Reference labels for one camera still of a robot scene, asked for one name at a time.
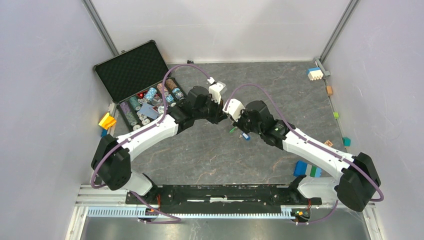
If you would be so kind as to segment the blue key tag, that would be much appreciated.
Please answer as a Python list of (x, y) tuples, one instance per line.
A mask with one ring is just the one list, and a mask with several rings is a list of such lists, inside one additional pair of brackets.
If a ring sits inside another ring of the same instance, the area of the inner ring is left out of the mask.
[(251, 137), (247, 134), (247, 133), (242, 133), (241, 136), (246, 140), (249, 141), (251, 139)]

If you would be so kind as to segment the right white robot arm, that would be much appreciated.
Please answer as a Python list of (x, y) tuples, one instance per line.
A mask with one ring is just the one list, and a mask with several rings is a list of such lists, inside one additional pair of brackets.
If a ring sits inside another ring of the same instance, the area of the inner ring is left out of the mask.
[(262, 100), (244, 106), (233, 98), (225, 112), (244, 133), (255, 133), (267, 145), (295, 154), (330, 175), (317, 180), (301, 176), (288, 191), (293, 203), (335, 197), (349, 209), (361, 212), (369, 202), (375, 201), (373, 196), (381, 180), (369, 155), (363, 152), (352, 155), (313, 139), (294, 125), (275, 119)]

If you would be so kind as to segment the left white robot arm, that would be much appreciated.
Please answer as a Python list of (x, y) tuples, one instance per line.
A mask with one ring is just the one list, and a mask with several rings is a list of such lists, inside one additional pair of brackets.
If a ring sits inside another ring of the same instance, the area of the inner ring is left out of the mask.
[(221, 96), (225, 87), (222, 82), (209, 88), (195, 86), (186, 98), (147, 125), (118, 137), (103, 136), (91, 162), (93, 175), (112, 191), (132, 191), (145, 204), (153, 203), (157, 198), (153, 182), (145, 174), (133, 172), (131, 162), (153, 145), (192, 127), (196, 120), (217, 124), (226, 119)]

